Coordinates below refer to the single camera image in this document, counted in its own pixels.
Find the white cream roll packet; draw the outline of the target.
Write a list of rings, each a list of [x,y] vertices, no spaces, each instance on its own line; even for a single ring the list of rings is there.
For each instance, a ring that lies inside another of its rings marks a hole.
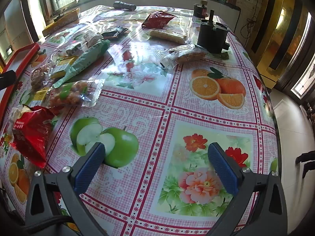
[[[97,43],[97,41],[101,40],[103,36],[97,32],[94,32],[92,30],[88,30],[83,35],[84,40],[86,41],[86,45],[88,48],[92,47]]]

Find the yellow cardboard box tray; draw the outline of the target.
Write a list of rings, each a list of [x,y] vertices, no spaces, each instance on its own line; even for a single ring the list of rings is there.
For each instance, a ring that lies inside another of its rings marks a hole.
[[[56,18],[54,20],[54,22],[52,22],[51,24],[47,25],[43,31],[42,34],[44,37],[54,33],[55,31],[57,31],[58,29],[74,22],[77,21],[79,19],[80,16],[80,8],[76,8],[75,10],[72,10],[66,14],[64,14],[63,16],[60,16],[59,18]]]

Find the clear bag fried snacks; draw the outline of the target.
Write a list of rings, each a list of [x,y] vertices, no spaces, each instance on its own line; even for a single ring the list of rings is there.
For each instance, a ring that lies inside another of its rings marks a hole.
[[[52,107],[94,107],[103,89],[104,79],[79,80],[63,84],[58,88],[49,87],[37,91],[32,101],[32,107],[40,105]]]

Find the floral fruit plastic tablecloth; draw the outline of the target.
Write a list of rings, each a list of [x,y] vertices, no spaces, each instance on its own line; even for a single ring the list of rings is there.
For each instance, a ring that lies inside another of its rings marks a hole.
[[[279,134],[269,94],[234,33],[221,55],[161,65],[159,56],[176,47],[153,38],[142,26],[158,6],[133,12],[98,5],[36,45],[1,116],[1,181],[10,206],[24,217],[35,166],[10,142],[12,108],[38,105],[31,80],[84,43],[88,31],[126,27],[106,53],[74,77],[103,79],[93,107],[69,107],[52,120],[46,173],[73,165],[92,140],[113,136],[112,165],[102,165],[83,203],[109,235],[203,235],[220,218],[231,195],[207,160],[217,142],[253,172],[277,171]]]

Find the red rimmed white tray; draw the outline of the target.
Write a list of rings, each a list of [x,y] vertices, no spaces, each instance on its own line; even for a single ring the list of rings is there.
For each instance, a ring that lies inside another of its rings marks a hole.
[[[3,73],[9,70],[16,72],[17,80],[22,75],[23,71],[30,63],[31,59],[35,54],[40,50],[40,45],[38,43],[28,44],[20,49],[18,49],[14,55],[10,58],[6,67],[3,70]],[[7,87],[6,89],[1,90],[1,125],[3,124],[3,119],[5,116],[5,111],[7,109],[8,100],[17,84],[16,82]]]

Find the round brown cookie packet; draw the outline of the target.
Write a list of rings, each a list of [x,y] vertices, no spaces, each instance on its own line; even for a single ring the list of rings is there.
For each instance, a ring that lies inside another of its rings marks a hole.
[[[39,66],[31,73],[31,90],[33,92],[42,89],[48,82],[51,76],[51,71],[53,68],[53,63],[47,63]]]

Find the brown crumb cake packet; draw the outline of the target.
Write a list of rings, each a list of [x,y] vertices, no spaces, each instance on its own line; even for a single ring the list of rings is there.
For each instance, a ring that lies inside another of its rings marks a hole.
[[[161,53],[160,65],[167,69],[173,69],[176,65],[201,60],[207,54],[208,51],[199,45],[179,45]]]

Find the long mint green packet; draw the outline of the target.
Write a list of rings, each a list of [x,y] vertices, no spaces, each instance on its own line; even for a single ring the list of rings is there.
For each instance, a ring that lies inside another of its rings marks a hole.
[[[62,86],[63,83],[84,71],[87,67],[92,65],[92,63],[103,56],[109,49],[109,47],[109,40],[100,40],[95,45],[90,47],[81,56],[79,56],[75,60],[75,62],[66,70],[66,74],[63,76],[63,78],[60,78],[57,82],[53,84],[53,88],[59,88],[60,86]]]

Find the red foil snack bag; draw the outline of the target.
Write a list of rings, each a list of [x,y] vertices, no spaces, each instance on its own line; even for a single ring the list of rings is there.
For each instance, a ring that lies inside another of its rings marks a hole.
[[[162,29],[175,17],[176,16],[168,12],[155,11],[149,14],[149,16],[142,23],[142,27],[145,27],[148,29],[153,29],[153,28]]]

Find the yellow white snack packet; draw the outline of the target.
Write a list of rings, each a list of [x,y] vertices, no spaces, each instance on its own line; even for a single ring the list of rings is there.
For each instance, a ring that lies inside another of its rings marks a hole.
[[[63,78],[67,70],[72,66],[72,64],[77,60],[77,56],[74,56],[70,59],[61,60],[57,65],[52,69],[50,79],[59,79]]]

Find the small dark ink bottle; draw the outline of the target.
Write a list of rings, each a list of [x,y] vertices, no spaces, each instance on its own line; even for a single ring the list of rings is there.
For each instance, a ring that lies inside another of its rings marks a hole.
[[[205,19],[207,16],[207,0],[200,0],[199,4],[194,5],[193,16],[199,19]]]

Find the black flashlight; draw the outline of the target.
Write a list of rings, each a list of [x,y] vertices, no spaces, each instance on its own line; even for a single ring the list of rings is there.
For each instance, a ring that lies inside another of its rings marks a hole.
[[[125,3],[122,1],[115,1],[113,3],[114,9],[117,10],[128,10],[128,11],[134,11],[137,7],[134,4]]]

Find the long cream cake packet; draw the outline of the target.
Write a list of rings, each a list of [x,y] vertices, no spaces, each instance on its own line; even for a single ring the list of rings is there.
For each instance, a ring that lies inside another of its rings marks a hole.
[[[184,45],[187,42],[186,34],[179,29],[151,29],[147,32],[147,34],[150,37],[171,41],[180,45]]]

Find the black snack packet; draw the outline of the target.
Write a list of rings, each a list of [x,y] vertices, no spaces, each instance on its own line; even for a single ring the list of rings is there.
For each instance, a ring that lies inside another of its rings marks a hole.
[[[101,35],[105,40],[116,40],[119,39],[122,35],[126,34],[128,31],[128,28],[118,26],[106,29],[103,33],[101,33]]]

